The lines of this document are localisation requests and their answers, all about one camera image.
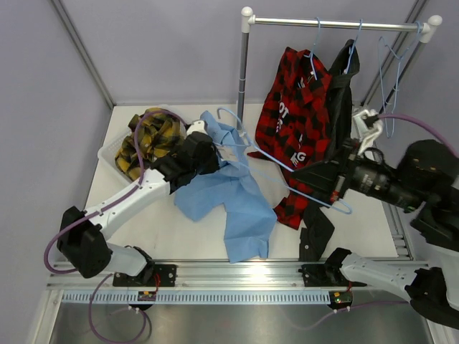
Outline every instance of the white table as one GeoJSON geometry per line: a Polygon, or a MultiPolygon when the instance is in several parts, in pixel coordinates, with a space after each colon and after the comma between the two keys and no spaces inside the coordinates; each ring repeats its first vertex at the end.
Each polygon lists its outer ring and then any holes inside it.
{"type": "MultiPolygon", "coordinates": [[[[142,114],[150,107],[115,107],[105,143],[125,130],[134,114],[142,114]]],[[[236,111],[235,105],[227,107],[236,111]]],[[[245,106],[244,124],[252,138],[261,107],[261,104],[245,106]]],[[[176,105],[175,108],[184,114],[186,120],[191,121],[198,119],[205,110],[216,116],[218,105],[176,105]]],[[[226,113],[222,113],[221,122],[235,125],[233,118],[226,113]]],[[[282,179],[274,163],[253,158],[249,160],[250,166],[263,170],[271,177],[282,179]]],[[[276,206],[282,197],[288,195],[288,190],[282,185],[266,180],[256,173],[252,174],[272,206],[276,206]]],[[[113,172],[99,163],[87,206],[99,204],[123,187],[113,172]]],[[[324,213],[336,228],[323,257],[327,257],[337,247],[348,248],[364,257],[397,257],[382,203],[354,191],[348,191],[346,202],[354,210],[352,215],[324,209],[324,213]]],[[[127,221],[112,236],[110,242],[122,246],[139,246],[154,259],[226,259],[223,242],[225,219],[224,207],[218,206],[201,221],[193,222],[174,206],[174,195],[170,195],[151,204],[127,221]]],[[[277,223],[270,237],[269,259],[297,260],[299,237],[300,230],[277,223]]]]}

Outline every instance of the clothes hanger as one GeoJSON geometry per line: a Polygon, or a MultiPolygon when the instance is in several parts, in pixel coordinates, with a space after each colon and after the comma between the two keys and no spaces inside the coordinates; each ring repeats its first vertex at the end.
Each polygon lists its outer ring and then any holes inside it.
{"type": "Polygon", "coordinates": [[[352,44],[352,48],[351,48],[351,50],[350,50],[350,52],[349,52],[349,59],[347,60],[347,67],[346,67],[346,69],[343,71],[343,74],[347,74],[347,72],[349,71],[349,66],[351,66],[352,54],[354,53],[354,50],[355,50],[355,48],[356,48],[357,40],[359,39],[359,35],[360,35],[360,31],[361,31],[361,26],[362,26],[363,23],[364,23],[364,20],[363,20],[363,19],[360,19],[359,32],[357,32],[356,39],[354,40],[354,43],[352,44]]]}
{"type": "Polygon", "coordinates": [[[316,44],[318,42],[318,38],[321,35],[321,20],[318,18],[318,16],[316,17],[316,19],[317,19],[317,22],[318,22],[317,36],[316,36],[316,39],[314,40],[313,47],[310,50],[309,54],[304,54],[304,57],[309,58],[309,60],[311,62],[311,67],[313,69],[314,78],[317,80],[316,68],[314,68],[314,63],[313,63],[313,56],[314,56],[314,50],[316,48],[316,44]]]}
{"type": "MultiPolygon", "coordinates": [[[[237,121],[237,123],[240,125],[240,128],[242,129],[242,133],[241,133],[241,138],[244,140],[244,138],[247,140],[247,142],[249,143],[247,146],[252,146],[255,150],[257,150],[258,152],[262,153],[264,156],[266,156],[267,158],[269,158],[270,160],[278,163],[280,166],[284,167],[287,171],[289,172],[293,172],[293,169],[288,167],[287,165],[285,165],[284,163],[280,162],[278,159],[274,158],[273,156],[271,156],[270,154],[266,153],[265,151],[263,151],[260,147],[258,147],[258,145],[250,138],[250,136],[247,134],[247,131],[245,130],[245,127],[244,125],[242,124],[241,120],[238,118],[238,116],[232,112],[230,109],[227,109],[225,107],[219,107],[217,108],[217,117],[219,119],[222,119],[222,116],[220,115],[220,111],[223,110],[223,111],[226,111],[227,113],[229,113],[232,117],[234,117],[237,121]]],[[[283,184],[286,188],[288,188],[289,190],[297,193],[298,195],[301,195],[301,196],[304,196],[306,197],[307,199],[310,199],[312,201],[315,201],[319,204],[321,204],[322,206],[326,206],[327,208],[331,208],[333,210],[336,210],[336,211],[339,211],[340,213],[343,213],[343,214],[346,214],[346,215],[349,215],[349,214],[352,214],[352,207],[350,205],[348,205],[345,201],[343,201],[342,199],[339,199],[337,202],[338,203],[341,203],[343,204],[347,210],[343,210],[343,209],[340,209],[340,208],[336,208],[335,206],[331,206],[330,204],[327,204],[325,202],[322,202],[318,199],[315,199],[314,197],[306,194],[306,193],[303,193],[301,191],[298,191],[294,188],[291,188],[289,185],[287,185],[287,183],[285,183],[284,181],[281,181],[279,179],[276,179],[276,178],[272,178],[272,177],[269,177],[268,175],[266,175],[264,172],[262,171],[259,171],[257,170],[256,168],[252,168],[252,167],[249,167],[247,165],[245,165],[244,163],[241,163],[239,161],[233,161],[233,162],[236,162],[236,163],[239,163],[241,166],[249,169],[250,171],[254,171],[254,172],[257,172],[259,173],[261,176],[263,176],[264,178],[266,179],[269,179],[275,183],[281,183],[283,184]]]]}
{"type": "MultiPolygon", "coordinates": [[[[394,55],[395,59],[398,59],[399,63],[398,63],[398,66],[397,66],[397,79],[395,80],[395,88],[394,88],[394,104],[393,104],[393,107],[392,107],[392,110],[391,110],[391,114],[394,113],[395,111],[395,108],[397,107],[397,95],[398,95],[398,92],[399,92],[399,77],[400,77],[400,66],[402,65],[402,62],[403,62],[403,59],[404,59],[404,56],[406,55],[406,53],[411,49],[411,47],[413,46],[413,44],[419,40],[420,36],[421,36],[421,31],[422,31],[422,26],[421,26],[421,23],[419,21],[416,21],[415,22],[417,24],[417,34],[416,34],[416,37],[413,39],[413,41],[410,43],[410,45],[405,49],[405,51],[400,55],[398,56],[395,51],[387,44],[386,42],[386,38],[381,36],[378,40],[378,63],[379,63],[379,81],[381,83],[381,94],[382,94],[382,108],[383,108],[383,113],[386,113],[386,105],[389,105],[388,102],[386,102],[386,97],[384,95],[384,86],[382,84],[382,66],[381,66],[381,53],[380,53],[380,47],[381,47],[381,42],[384,43],[384,47],[387,47],[389,48],[389,51],[391,52],[392,55],[394,55]]],[[[387,119],[385,118],[384,119],[385,123],[384,123],[384,126],[386,128],[386,137],[387,138],[391,138],[393,135],[394,135],[394,131],[395,131],[395,120],[392,118],[392,132],[389,134],[389,131],[388,131],[388,125],[387,125],[387,119]]]]}

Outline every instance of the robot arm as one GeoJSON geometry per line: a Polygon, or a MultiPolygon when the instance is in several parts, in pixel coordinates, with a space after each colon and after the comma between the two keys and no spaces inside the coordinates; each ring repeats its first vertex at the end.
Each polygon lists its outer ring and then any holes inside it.
{"type": "Polygon", "coordinates": [[[197,174],[213,173],[217,169],[217,152],[206,134],[205,122],[196,121],[187,130],[183,145],[158,158],[145,171],[142,184],[134,181],[108,200],[84,211],[75,207],[66,210],[61,230],[85,214],[97,212],[98,215],[62,235],[57,248],[84,278],[108,270],[135,277],[139,285],[144,285],[153,274],[153,260],[138,247],[120,247],[107,240],[149,204],[187,185],[197,174]]]}
{"type": "Polygon", "coordinates": [[[408,301],[420,315],[434,323],[459,329],[457,282],[445,280],[443,272],[457,280],[458,271],[432,267],[396,267],[360,257],[338,248],[325,262],[326,275],[334,282],[360,282],[390,292],[408,301]]]}
{"type": "Polygon", "coordinates": [[[441,268],[399,268],[337,249],[326,261],[326,276],[333,282],[363,282],[395,294],[427,319],[459,328],[459,191],[452,187],[459,174],[459,158],[435,140],[411,144],[397,168],[372,147],[382,132],[374,111],[354,116],[363,140],[348,139],[329,161],[292,173],[292,177],[330,202],[353,189],[404,209],[420,209],[411,221],[440,258],[441,268]],[[364,153],[372,152],[376,159],[364,153]]]}

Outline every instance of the white basket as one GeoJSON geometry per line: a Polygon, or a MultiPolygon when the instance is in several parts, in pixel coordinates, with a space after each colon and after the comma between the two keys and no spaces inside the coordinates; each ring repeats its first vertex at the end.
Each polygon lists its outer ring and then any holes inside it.
{"type": "MultiPolygon", "coordinates": [[[[189,120],[186,118],[185,115],[181,113],[180,110],[177,110],[176,108],[169,106],[169,105],[157,105],[157,106],[150,106],[149,108],[161,108],[165,110],[169,110],[176,115],[180,116],[184,120],[189,120]]],[[[101,149],[98,151],[98,158],[100,163],[102,163],[124,186],[127,186],[132,183],[132,180],[130,180],[123,172],[120,171],[118,167],[116,167],[115,164],[115,155],[119,151],[121,147],[121,143],[123,143],[123,140],[126,136],[131,134],[131,129],[128,128],[128,121],[126,122],[126,129],[124,129],[122,132],[120,132],[114,139],[110,140],[107,142],[101,149]]]]}

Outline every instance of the yellow plaid garment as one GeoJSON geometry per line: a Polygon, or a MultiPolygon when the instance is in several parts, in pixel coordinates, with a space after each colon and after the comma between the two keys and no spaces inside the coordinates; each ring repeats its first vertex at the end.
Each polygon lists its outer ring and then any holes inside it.
{"type": "MultiPolygon", "coordinates": [[[[132,133],[127,136],[116,153],[116,166],[132,181],[141,173],[136,149],[134,148],[134,130],[137,123],[146,113],[161,110],[151,107],[142,116],[134,115],[128,127],[132,133]]],[[[138,146],[141,150],[143,164],[149,168],[155,158],[165,156],[172,148],[181,145],[184,136],[181,133],[180,120],[166,113],[156,113],[146,118],[138,130],[138,146]]]]}

